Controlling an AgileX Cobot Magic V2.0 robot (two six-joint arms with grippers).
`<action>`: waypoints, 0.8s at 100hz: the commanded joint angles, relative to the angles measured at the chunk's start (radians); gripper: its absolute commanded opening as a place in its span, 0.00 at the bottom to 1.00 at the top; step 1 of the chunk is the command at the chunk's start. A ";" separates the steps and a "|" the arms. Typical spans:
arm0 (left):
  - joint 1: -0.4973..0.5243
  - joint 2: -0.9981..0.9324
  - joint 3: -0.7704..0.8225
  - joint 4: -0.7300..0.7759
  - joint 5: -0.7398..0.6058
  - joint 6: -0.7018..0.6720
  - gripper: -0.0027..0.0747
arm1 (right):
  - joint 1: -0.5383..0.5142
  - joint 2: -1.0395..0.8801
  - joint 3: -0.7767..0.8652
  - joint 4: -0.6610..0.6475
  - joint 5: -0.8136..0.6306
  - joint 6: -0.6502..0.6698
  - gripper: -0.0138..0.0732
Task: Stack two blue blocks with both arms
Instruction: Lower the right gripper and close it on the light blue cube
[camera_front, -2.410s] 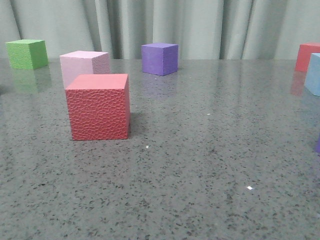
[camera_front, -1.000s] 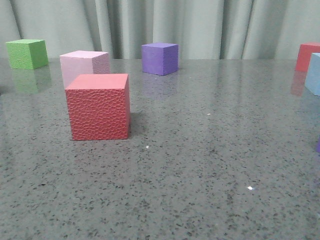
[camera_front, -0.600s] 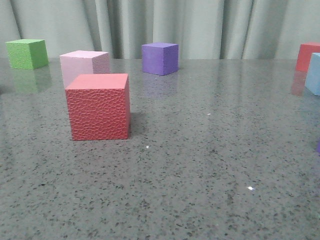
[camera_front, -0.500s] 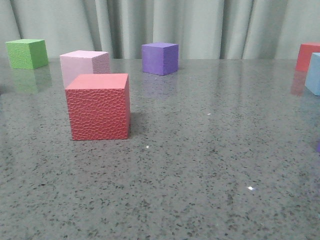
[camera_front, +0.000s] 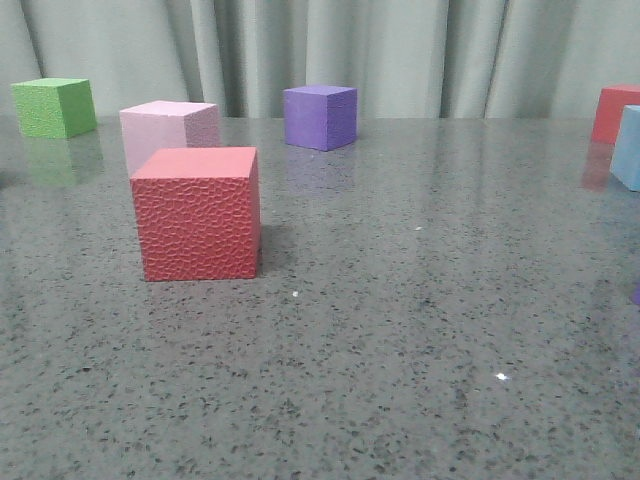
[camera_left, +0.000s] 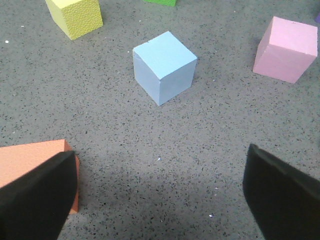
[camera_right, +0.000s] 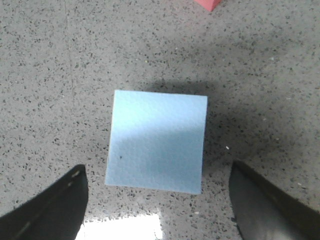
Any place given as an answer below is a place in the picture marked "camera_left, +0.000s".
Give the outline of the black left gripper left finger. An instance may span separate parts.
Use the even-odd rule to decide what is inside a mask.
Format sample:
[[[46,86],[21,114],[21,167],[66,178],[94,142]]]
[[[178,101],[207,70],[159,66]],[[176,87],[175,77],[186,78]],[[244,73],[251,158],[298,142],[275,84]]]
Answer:
[[[75,153],[59,152],[0,189],[0,238],[56,240],[76,192]]]

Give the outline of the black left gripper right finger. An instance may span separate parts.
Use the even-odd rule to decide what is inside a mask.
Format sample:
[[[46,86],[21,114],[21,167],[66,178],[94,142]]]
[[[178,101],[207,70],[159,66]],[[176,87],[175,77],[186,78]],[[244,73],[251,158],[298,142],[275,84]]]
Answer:
[[[267,240],[320,238],[320,182],[251,143],[245,200]]]

